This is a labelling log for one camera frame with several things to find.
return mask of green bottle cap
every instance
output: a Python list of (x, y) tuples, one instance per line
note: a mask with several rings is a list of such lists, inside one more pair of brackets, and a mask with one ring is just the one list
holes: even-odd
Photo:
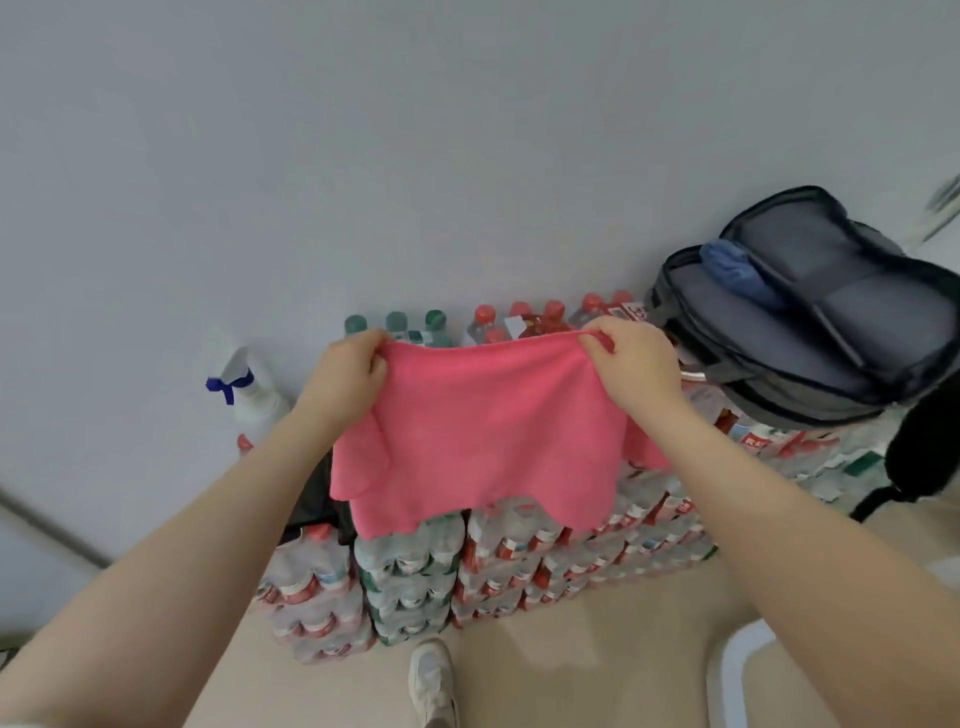
[(367, 330), (367, 319), (359, 314), (353, 314), (352, 316), (347, 316), (347, 320), (344, 321), (344, 330), (347, 334), (360, 333), (360, 331)]
[(403, 311), (391, 311), (387, 314), (388, 331), (405, 331), (407, 328), (407, 315)]
[(850, 465), (844, 468), (843, 472), (853, 477), (859, 477), (882, 460), (883, 455), (870, 450), (850, 463)]
[(446, 314), (439, 308), (426, 312), (426, 330), (443, 331), (446, 328)]

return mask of shoe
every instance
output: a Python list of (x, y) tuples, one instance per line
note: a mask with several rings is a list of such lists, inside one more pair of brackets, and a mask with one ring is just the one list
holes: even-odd
[(443, 642), (427, 640), (417, 645), (410, 657), (408, 682), (420, 726), (438, 720), (442, 725), (445, 722), (444, 728), (460, 728), (453, 697), (453, 662)]

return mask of pink towel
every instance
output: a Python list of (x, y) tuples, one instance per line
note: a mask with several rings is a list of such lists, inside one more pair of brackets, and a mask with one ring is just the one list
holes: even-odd
[(621, 459), (666, 460), (610, 400), (576, 332), (464, 349), (388, 343), (371, 414), (337, 441), (330, 494), (364, 538), (505, 496), (602, 525)]

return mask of white spray bottle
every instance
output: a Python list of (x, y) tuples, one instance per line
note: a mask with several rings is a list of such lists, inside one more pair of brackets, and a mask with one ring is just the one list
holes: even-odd
[(227, 361), (220, 374), (206, 381), (210, 392), (223, 392), (233, 417), (242, 427), (237, 447), (244, 453), (259, 445), (270, 430), (290, 412), (290, 402), (277, 390), (260, 384), (247, 364), (247, 347)]

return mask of black bag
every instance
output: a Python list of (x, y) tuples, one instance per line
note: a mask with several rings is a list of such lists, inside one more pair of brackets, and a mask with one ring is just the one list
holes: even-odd
[(793, 429), (862, 422), (960, 368), (960, 277), (850, 220), (826, 190), (767, 198), (720, 237), (795, 307), (775, 313), (729, 291), (700, 246), (666, 259), (646, 304), (747, 415)]

